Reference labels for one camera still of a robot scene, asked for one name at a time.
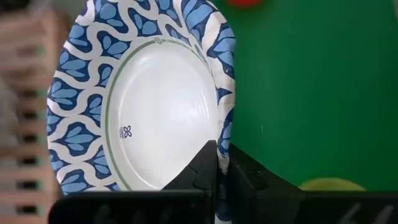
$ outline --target yellow object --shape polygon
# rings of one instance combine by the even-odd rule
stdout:
[[[309,180],[300,186],[302,190],[357,190],[365,191],[363,187],[349,180],[340,178],[319,178]]]

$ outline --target red object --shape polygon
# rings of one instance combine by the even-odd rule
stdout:
[[[248,7],[260,3],[260,0],[227,0],[233,6]]]

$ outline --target paper plate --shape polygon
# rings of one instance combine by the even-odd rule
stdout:
[[[234,44],[206,1],[88,1],[48,93],[64,193],[160,190],[212,139],[226,172]]]

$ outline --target green line border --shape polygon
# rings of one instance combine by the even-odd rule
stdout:
[[[170,43],[170,44],[175,44],[175,45],[179,45],[189,51],[191,51],[193,54],[195,54],[199,60],[204,64],[204,66],[207,68],[207,70],[210,72],[210,74],[212,74],[208,64],[206,61],[203,61],[204,58],[202,59],[198,54],[196,54],[196,52],[189,46],[186,46],[183,43],[180,43],[179,41],[176,40],[172,40],[172,39],[160,39],[158,37],[156,37],[154,40],[148,41],[140,46],[138,46],[135,50],[133,50],[128,56],[127,58],[124,60],[124,62],[120,65],[118,72],[116,72],[115,77],[113,78],[111,87],[109,89],[109,94],[108,94],[108,99],[106,101],[106,109],[105,109],[105,138],[106,138],[106,145],[108,146],[108,151],[109,151],[109,156],[111,157],[111,162],[113,164],[114,169],[116,170],[116,173],[118,174],[119,178],[121,179],[122,183],[124,184],[124,186],[128,189],[128,190],[132,190],[130,188],[130,186],[127,184],[126,180],[124,180],[123,176],[120,173],[120,170],[118,169],[118,165],[116,164],[116,161],[114,159],[113,153],[112,153],[112,149],[111,149],[111,144],[109,141],[109,106],[110,106],[110,102],[111,102],[111,96],[112,96],[112,92],[113,89],[116,85],[116,81],[118,80],[121,71],[123,70],[123,68],[126,66],[126,64],[128,63],[128,61],[130,61],[130,59],[137,54],[140,50],[152,45],[152,44],[163,44],[163,43]]]

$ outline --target green wall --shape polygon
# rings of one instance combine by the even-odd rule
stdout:
[[[232,142],[300,185],[398,190],[398,23],[392,0],[268,0],[234,9]]]

